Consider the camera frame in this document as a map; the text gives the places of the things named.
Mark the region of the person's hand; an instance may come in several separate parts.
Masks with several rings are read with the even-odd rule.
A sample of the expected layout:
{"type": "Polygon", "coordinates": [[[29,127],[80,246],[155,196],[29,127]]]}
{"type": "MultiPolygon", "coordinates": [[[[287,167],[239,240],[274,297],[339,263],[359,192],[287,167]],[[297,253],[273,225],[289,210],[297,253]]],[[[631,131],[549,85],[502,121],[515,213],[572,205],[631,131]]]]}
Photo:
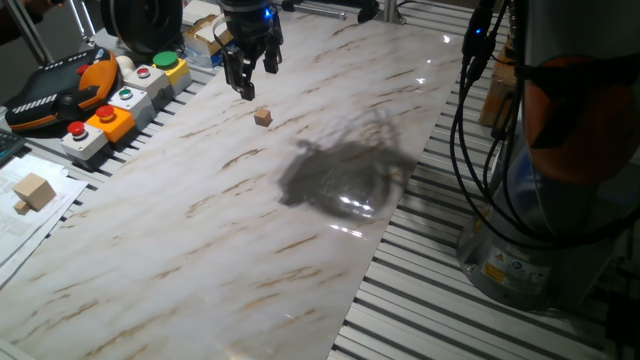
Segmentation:
{"type": "Polygon", "coordinates": [[[25,8],[38,15],[44,15],[56,6],[61,6],[63,2],[52,2],[51,0],[23,0],[25,8]]]}

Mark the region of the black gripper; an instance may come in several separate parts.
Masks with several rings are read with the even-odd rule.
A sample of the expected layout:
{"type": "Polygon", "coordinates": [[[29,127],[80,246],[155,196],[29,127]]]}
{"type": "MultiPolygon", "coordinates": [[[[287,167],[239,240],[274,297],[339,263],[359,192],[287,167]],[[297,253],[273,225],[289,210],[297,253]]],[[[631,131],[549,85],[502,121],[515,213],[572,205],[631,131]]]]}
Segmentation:
{"type": "Polygon", "coordinates": [[[255,98],[251,82],[255,56],[264,52],[264,68],[277,74],[282,62],[280,46],[283,34],[277,8],[271,0],[219,0],[219,6],[229,18],[227,28],[238,47],[223,50],[226,82],[242,99],[255,98]]]}

